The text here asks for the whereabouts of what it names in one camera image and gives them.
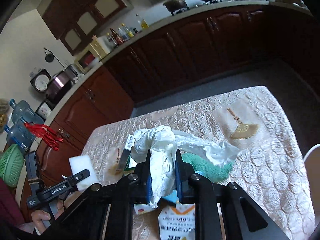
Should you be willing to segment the person's left hand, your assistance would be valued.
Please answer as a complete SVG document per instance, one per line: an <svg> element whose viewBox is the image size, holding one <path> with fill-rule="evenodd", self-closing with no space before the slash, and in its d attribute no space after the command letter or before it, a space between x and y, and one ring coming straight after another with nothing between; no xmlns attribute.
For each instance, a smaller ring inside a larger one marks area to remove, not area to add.
<svg viewBox="0 0 320 240"><path fill-rule="evenodd" d="M57 213L55 214L55 219L57 219L65 210L62 200L58 200L56 204ZM36 210L31 214L33 223L35 224L35 229L38 235L41 235L46 230L44 226L44 221L49 221L51 216L49 213L43 210Z"/></svg>

